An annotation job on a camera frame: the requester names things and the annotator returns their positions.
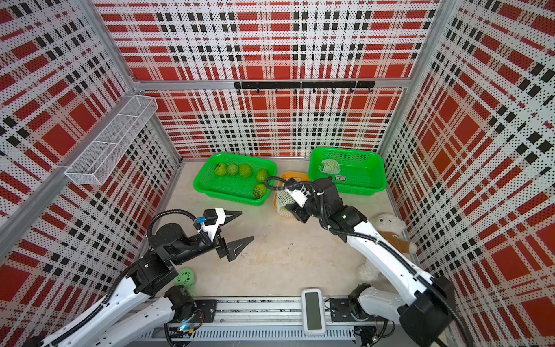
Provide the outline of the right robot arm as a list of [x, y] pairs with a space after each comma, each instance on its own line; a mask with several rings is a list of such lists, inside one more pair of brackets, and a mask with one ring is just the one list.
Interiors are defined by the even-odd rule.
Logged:
[[440, 335], [454, 322], [465, 345], [473, 345], [455, 309], [453, 284], [443, 276], [435, 278], [396, 250], [361, 211], [343, 203], [331, 178], [297, 182], [270, 176], [264, 185], [272, 191], [287, 192], [293, 202], [286, 210], [298, 221], [318, 218], [323, 229], [361, 253], [394, 286], [396, 294], [369, 284], [353, 290], [348, 307], [355, 320], [384, 318], [403, 328], [419, 346], [442, 345]]

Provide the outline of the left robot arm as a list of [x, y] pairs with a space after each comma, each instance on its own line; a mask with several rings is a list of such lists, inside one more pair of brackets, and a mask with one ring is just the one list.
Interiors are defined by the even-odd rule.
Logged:
[[219, 258], [234, 261], [253, 237], [226, 242], [221, 228], [241, 214], [241, 211], [216, 208], [204, 211], [200, 217], [182, 209], [154, 215], [147, 227], [150, 251], [124, 270], [106, 295], [78, 318], [44, 338], [27, 339], [25, 345], [122, 346], [149, 327], [188, 321], [195, 316], [205, 319], [205, 313], [183, 285], [172, 286], [142, 312], [128, 319], [124, 315], [177, 278], [178, 265], [212, 250]]

